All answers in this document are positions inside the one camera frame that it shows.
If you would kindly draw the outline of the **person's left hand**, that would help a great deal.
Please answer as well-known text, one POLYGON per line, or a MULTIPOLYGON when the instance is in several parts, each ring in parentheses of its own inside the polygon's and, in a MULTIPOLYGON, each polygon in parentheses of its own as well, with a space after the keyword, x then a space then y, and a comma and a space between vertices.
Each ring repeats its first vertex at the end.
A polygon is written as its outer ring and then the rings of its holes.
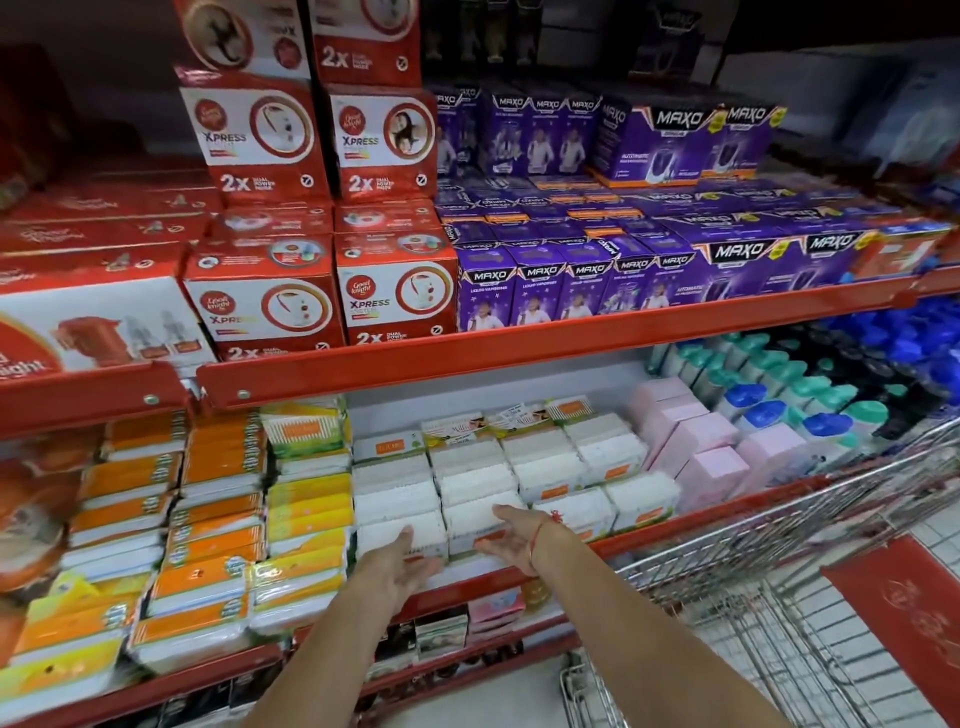
POLYGON ((389 617, 400 613, 411 596, 424 588, 429 579, 437 576, 447 564, 436 556, 416 555, 415 560, 400 560, 395 556, 397 538, 366 552, 355 565, 352 575, 364 599, 389 617))

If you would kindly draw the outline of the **person's right hand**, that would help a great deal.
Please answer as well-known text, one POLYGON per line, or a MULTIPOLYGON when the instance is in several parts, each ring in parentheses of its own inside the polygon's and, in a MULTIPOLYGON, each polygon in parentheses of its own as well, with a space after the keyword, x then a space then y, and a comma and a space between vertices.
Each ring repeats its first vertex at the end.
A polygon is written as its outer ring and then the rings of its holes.
POLYGON ((502 525, 502 535, 477 540, 475 550, 500 559, 527 577, 548 577, 557 548, 566 541, 564 525, 542 511, 538 511, 538 527, 510 527, 497 519, 502 525))

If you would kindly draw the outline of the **person's right forearm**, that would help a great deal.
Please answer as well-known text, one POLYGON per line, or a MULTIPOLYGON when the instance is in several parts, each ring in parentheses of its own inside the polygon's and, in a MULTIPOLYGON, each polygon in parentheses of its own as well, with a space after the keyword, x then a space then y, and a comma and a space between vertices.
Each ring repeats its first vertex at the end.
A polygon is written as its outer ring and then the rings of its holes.
POLYGON ((570 529, 550 588, 630 728, 792 728, 748 680, 570 529))

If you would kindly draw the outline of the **person's left forearm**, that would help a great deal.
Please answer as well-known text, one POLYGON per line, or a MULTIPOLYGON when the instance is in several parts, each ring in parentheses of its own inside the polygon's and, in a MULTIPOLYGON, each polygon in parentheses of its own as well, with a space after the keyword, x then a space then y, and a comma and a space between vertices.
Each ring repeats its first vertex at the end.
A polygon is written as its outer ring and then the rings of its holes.
POLYGON ((348 581, 241 728, 349 728, 396 610, 396 596, 385 581, 348 581))

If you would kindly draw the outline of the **pink packet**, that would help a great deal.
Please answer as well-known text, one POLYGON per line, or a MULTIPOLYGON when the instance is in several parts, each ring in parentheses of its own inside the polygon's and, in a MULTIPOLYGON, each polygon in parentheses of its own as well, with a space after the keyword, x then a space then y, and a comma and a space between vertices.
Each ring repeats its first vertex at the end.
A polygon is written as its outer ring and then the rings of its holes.
POLYGON ((510 625, 526 608, 521 588, 509 588, 466 603, 467 632, 483 633, 510 625))

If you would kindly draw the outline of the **pink box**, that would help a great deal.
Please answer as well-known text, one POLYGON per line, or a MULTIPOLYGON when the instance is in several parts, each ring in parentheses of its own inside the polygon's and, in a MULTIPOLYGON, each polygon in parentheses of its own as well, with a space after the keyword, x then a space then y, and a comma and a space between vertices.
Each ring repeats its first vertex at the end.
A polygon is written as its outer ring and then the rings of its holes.
POLYGON ((647 415, 655 405, 680 398, 683 403, 696 400, 690 386, 678 376, 652 378, 638 384, 629 397, 627 418, 634 431, 640 432, 647 415))
POLYGON ((734 448, 748 470, 733 495, 750 495, 801 479, 810 468, 809 445, 782 422, 747 435, 734 448))
POLYGON ((676 515, 724 503, 749 472, 747 462, 730 446, 692 455, 675 479, 679 488, 676 515))
POLYGON ((711 411, 693 394, 680 394, 654 402, 644 414, 639 437, 648 446, 646 461, 652 463, 678 426, 711 411))
POLYGON ((675 480, 694 455, 734 446, 740 436, 735 424, 715 412, 685 419, 655 455, 650 470, 675 480))

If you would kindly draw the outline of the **stack of orange packets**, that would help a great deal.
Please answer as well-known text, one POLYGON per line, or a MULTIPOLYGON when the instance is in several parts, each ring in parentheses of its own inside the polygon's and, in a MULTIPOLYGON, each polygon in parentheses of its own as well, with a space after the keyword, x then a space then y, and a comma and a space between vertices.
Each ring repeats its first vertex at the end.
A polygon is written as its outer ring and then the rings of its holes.
POLYGON ((247 650, 266 556, 258 413, 103 425, 48 589, 0 599, 0 725, 247 650))

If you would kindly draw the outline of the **rows of small purple boxes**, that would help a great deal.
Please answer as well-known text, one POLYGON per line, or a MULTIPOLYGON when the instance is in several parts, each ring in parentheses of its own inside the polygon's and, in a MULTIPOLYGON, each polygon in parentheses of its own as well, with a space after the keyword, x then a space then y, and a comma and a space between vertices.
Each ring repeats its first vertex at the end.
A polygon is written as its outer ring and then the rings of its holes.
POLYGON ((664 238, 644 188, 696 182, 714 107, 675 89, 499 83, 473 104, 479 168, 440 184, 457 251, 457 329, 476 333, 653 309, 640 303, 664 238))

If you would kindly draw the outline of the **orange red bags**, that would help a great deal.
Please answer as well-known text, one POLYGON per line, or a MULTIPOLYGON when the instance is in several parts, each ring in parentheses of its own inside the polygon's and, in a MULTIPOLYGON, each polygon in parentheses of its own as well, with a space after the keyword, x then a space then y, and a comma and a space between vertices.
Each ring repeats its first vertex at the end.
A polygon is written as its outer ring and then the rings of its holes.
POLYGON ((25 604, 59 571, 102 426, 0 439, 0 600, 25 604))

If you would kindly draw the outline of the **large red white appliance box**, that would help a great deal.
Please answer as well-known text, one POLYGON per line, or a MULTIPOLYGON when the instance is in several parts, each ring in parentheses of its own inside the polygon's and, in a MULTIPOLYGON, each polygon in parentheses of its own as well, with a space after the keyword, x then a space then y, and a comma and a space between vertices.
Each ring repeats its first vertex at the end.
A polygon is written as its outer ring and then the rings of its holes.
POLYGON ((182 244, 0 256, 0 381, 217 357, 186 296, 182 244))

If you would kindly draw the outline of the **dark box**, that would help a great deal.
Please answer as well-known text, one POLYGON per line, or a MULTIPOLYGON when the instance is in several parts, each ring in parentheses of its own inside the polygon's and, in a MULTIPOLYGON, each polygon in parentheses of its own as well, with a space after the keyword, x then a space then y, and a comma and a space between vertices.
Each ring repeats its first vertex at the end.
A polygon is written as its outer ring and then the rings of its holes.
POLYGON ((690 79, 705 41, 703 14, 674 0, 649 0, 639 21, 630 74, 690 79))

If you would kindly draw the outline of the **red middle shelf rail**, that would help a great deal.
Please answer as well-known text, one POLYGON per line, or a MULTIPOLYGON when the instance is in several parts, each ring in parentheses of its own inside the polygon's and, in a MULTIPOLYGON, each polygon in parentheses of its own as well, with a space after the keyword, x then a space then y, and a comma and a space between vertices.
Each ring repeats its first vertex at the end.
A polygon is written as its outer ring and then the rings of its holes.
MULTIPOLYGON (((825 488, 826 484, 824 476, 814 476, 789 485, 739 496, 698 512, 675 516, 618 536, 596 540, 590 547, 604 559, 640 552, 680 537, 696 536, 708 527, 738 524, 749 516, 762 514, 776 506, 812 495, 825 488)), ((529 578, 514 567, 487 571, 469 579, 416 593, 409 598, 397 620, 401 623, 412 622, 419 617, 518 588, 528 581, 529 578)), ((4 728, 90 728, 157 707, 165 707, 169 702, 186 701, 195 694, 209 693, 213 688, 220 695, 224 695, 227 687, 246 688, 253 685, 259 673, 283 665, 293 651, 292 646, 269 642, 136 685, 46 710, 4 728)))

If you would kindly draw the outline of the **red bottom shelf rail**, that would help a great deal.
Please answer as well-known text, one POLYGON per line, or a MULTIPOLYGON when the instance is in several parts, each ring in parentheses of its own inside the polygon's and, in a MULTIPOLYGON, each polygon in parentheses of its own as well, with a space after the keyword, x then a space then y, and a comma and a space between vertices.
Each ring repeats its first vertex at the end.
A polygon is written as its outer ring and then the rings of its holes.
POLYGON ((386 719, 429 699, 512 674, 580 645, 572 626, 559 623, 524 637, 502 638, 469 655, 450 655, 389 674, 363 688, 351 728, 378 728, 386 719))

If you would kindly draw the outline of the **long red shelf rail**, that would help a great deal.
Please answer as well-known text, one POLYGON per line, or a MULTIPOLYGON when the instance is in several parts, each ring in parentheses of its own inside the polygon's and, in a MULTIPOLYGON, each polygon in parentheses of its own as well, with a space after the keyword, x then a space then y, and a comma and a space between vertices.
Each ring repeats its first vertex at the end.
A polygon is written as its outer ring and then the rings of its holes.
POLYGON ((197 370, 198 406, 204 412, 233 410, 447 379, 869 310, 906 309, 919 298, 947 294, 960 294, 960 263, 919 276, 222 362, 197 370))

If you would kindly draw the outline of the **short red shelf rail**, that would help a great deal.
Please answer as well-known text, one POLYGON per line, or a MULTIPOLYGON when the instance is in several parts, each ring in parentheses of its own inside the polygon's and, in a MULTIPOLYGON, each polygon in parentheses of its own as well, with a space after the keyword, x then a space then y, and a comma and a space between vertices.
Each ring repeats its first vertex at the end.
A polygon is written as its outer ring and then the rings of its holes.
POLYGON ((164 362, 0 380, 0 441, 186 410, 192 402, 164 362))

